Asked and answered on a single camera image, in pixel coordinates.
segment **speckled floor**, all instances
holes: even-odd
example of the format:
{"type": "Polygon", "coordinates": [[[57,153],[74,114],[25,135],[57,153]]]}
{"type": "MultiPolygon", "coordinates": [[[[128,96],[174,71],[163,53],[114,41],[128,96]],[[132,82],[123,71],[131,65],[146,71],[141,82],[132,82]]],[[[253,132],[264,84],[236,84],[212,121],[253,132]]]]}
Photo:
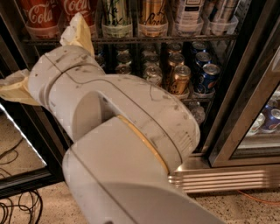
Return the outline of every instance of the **speckled floor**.
{"type": "MultiPolygon", "coordinates": [[[[8,150],[20,139],[18,131],[4,115],[0,115],[0,136],[0,153],[8,150]]],[[[0,168],[4,168],[14,175],[42,167],[42,161],[37,158],[36,154],[26,142],[22,142],[17,147],[17,150],[19,152],[17,160],[11,164],[1,164],[2,162],[9,162],[13,159],[15,155],[10,154],[8,157],[4,158],[4,160],[0,161],[0,168]]],[[[38,192],[43,199],[44,205],[39,222],[40,224],[87,223],[65,183],[49,185],[48,187],[38,189],[38,192]]],[[[250,190],[246,191],[246,193],[261,200],[280,200],[279,188],[269,190],[250,190]]],[[[190,194],[189,196],[228,224],[280,223],[280,206],[256,202],[238,192],[195,193],[190,194]]],[[[18,201],[18,198],[19,195],[11,197],[15,202],[18,201]]],[[[30,205],[30,198],[24,196],[21,200],[21,204],[30,205]]],[[[2,215],[3,211],[0,209],[0,220],[2,219],[2,215]]],[[[15,209],[11,223],[24,224],[28,223],[28,219],[29,216],[26,212],[15,209]]]]}

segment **refrigerator door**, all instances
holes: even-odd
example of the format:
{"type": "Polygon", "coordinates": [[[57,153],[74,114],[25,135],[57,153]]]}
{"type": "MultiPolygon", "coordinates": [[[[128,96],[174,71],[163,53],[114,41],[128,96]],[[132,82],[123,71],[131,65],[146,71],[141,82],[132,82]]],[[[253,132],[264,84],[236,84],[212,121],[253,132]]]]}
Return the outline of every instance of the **refrigerator door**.
{"type": "Polygon", "coordinates": [[[280,17],[213,147],[212,167],[279,163],[279,36],[280,17]]]}

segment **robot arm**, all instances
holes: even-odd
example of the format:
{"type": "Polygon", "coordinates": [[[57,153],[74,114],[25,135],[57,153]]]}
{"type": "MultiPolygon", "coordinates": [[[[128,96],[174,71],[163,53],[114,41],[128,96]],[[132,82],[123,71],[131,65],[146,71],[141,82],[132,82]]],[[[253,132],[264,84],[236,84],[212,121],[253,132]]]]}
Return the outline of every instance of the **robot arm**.
{"type": "Polygon", "coordinates": [[[168,183],[200,139],[178,99],[133,75],[105,75],[70,45],[40,58],[29,90],[74,141],[63,172],[89,223],[222,223],[168,183]]]}

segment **shelf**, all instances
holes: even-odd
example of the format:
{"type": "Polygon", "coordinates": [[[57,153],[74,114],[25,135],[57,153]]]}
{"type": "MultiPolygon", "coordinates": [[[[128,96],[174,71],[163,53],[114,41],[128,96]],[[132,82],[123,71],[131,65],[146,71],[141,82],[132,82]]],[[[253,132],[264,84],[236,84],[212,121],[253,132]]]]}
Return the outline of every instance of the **shelf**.
{"type": "MultiPolygon", "coordinates": [[[[222,35],[222,36],[206,36],[199,35],[195,37],[161,37],[161,38],[95,38],[92,39],[93,43],[100,44],[114,44],[114,43],[125,43],[125,44],[139,44],[139,43],[147,43],[147,42],[170,42],[170,41],[217,41],[217,40],[235,40],[237,38],[237,34],[233,35],[222,35]]],[[[25,38],[23,41],[31,46],[58,46],[60,44],[58,39],[28,39],[25,38]]]]}

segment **beer can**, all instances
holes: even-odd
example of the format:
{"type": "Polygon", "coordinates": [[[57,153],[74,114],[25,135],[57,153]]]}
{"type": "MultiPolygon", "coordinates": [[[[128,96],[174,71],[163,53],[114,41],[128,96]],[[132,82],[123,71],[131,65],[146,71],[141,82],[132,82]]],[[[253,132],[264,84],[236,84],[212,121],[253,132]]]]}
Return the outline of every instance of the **beer can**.
{"type": "Polygon", "coordinates": [[[165,23],[166,0],[140,1],[140,24],[163,25],[165,23]]]}
{"type": "Polygon", "coordinates": [[[131,66],[127,65],[119,65],[115,68],[115,73],[116,74],[131,74],[131,66]]]}
{"type": "Polygon", "coordinates": [[[126,44],[117,44],[115,45],[116,54],[120,53],[129,53],[130,52],[130,46],[126,44]]]}
{"type": "Polygon", "coordinates": [[[121,53],[116,55],[117,65],[131,65],[132,57],[130,53],[121,53]]]}
{"type": "Polygon", "coordinates": [[[180,0],[173,5],[174,21],[180,25],[197,24],[203,10],[204,0],[180,0]]]}
{"type": "Polygon", "coordinates": [[[105,25],[130,25],[130,6],[128,0],[102,0],[105,25]]]}
{"type": "Polygon", "coordinates": [[[147,55],[143,58],[143,70],[148,66],[159,67],[159,56],[156,54],[147,55]]]}
{"type": "Polygon", "coordinates": [[[188,66],[176,66],[171,76],[171,84],[169,86],[169,93],[173,95],[182,95],[191,79],[191,69],[188,66]]]}
{"type": "Polygon", "coordinates": [[[143,78],[160,87],[163,79],[162,71],[159,66],[148,66],[143,72],[143,78]]]}
{"type": "Polygon", "coordinates": [[[197,54],[199,52],[207,51],[207,43],[204,41],[193,41],[191,45],[191,53],[197,54]]]}
{"type": "Polygon", "coordinates": [[[101,55],[94,56],[98,65],[104,70],[105,69],[105,59],[101,55]]]}
{"type": "Polygon", "coordinates": [[[265,122],[261,127],[263,133],[272,133],[277,129],[277,126],[280,124],[280,110],[272,109],[266,115],[265,122]]]}
{"type": "Polygon", "coordinates": [[[183,46],[180,43],[170,43],[167,45],[167,52],[171,53],[181,53],[183,46]]]}
{"type": "Polygon", "coordinates": [[[61,11],[56,0],[19,0],[19,3],[32,28],[50,28],[59,22],[61,11]]]}
{"type": "Polygon", "coordinates": [[[208,94],[216,85],[220,74],[220,68],[215,64],[205,64],[199,72],[199,77],[194,91],[199,94],[208,94]]]}
{"type": "Polygon", "coordinates": [[[203,67],[205,64],[211,63],[212,56],[208,52],[198,52],[195,54],[195,63],[199,67],[203,67]]]}
{"type": "Polygon", "coordinates": [[[171,77],[172,77],[174,68],[179,65],[184,65],[185,57],[183,56],[183,54],[181,54],[179,52],[172,53],[168,57],[167,64],[168,64],[168,68],[167,68],[166,76],[165,76],[165,85],[168,89],[168,85],[171,81],[171,77]]]}
{"type": "Polygon", "coordinates": [[[239,0],[219,0],[214,6],[210,21],[217,23],[228,23],[233,15],[239,0]]]}
{"type": "Polygon", "coordinates": [[[88,26],[95,24],[97,0],[60,0],[61,8],[65,12],[69,23],[76,13],[80,13],[88,26]]]}
{"type": "Polygon", "coordinates": [[[253,136],[254,134],[257,133],[257,131],[260,129],[260,127],[263,125],[265,121],[265,116],[263,113],[261,113],[255,120],[255,122],[252,124],[250,127],[248,133],[246,136],[253,136]]]}

